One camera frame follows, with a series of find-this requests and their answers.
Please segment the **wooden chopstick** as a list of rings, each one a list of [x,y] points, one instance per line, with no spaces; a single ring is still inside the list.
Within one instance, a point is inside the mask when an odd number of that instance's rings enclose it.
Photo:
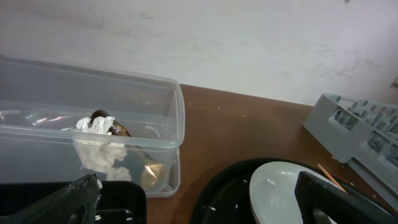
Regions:
[[[318,168],[323,172],[323,174],[333,183],[335,184],[340,190],[347,194],[347,191],[336,181],[336,179],[321,165],[317,164]]]

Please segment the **grey dishwasher rack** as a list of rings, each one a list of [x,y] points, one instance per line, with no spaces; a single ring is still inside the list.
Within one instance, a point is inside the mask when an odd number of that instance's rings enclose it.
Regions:
[[[397,208],[397,106],[323,94],[303,123],[340,163],[348,164]]]

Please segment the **black rectangular tray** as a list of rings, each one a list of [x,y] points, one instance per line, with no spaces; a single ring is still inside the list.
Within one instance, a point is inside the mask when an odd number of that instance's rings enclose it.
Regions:
[[[1,184],[1,223],[16,212],[67,186],[66,182]],[[96,223],[146,223],[146,193],[137,184],[103,182]]]

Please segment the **grey plate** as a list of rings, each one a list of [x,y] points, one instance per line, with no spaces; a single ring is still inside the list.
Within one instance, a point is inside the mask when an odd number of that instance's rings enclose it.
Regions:
[[[295,186],[301,171],[331,182],[314,170],[290,162],[268,162],[254,171],[249,183],[249,195],[256,223],[303,223],[295,198]]]

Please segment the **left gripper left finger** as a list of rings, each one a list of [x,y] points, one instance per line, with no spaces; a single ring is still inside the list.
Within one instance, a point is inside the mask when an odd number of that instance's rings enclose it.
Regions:
[[[94,223],[100,180],[85,175],[45,195],[46,184],[1,185],[1,223]]]

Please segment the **clear plastic bin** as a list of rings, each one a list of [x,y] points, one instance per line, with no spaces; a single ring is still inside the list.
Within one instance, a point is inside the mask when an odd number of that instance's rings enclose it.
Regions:
[[[133,182],[180,187],[185,105],[178,82],[1,57],[1,182]]]

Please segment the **white tissue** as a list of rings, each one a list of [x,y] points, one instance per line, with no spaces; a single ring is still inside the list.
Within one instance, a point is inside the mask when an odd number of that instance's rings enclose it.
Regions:
[[[112,116],[84,117],[78,120],[74,132],[110,136],[112,132],[109,129],[113,123],[114,118]],[[114,166],[116,161],[121,162],[127,156],[127,149],[124,144],[79,139],[75,139],[73,142],[84,168],[104,173],[107,181],[132,180],[127,168]]]

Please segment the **round black tray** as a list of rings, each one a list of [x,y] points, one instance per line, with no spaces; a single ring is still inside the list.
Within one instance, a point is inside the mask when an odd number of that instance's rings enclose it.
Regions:
[[[268,162],[290,162],[325,177],[317,168],[292,161],[263,158],[239,162],[218,174],[206,186],[195,205],[191,223],[256,223],[251,209],[249,183],[254,171]],[[350,186],[340,185],[348,192]]]

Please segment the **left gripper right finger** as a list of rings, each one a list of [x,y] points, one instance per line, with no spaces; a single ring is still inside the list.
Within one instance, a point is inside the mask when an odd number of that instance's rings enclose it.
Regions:
[[[397,216],[351,187],[345,193],[315,175],[301,171],[295,186],[304,223],[397,224]]]

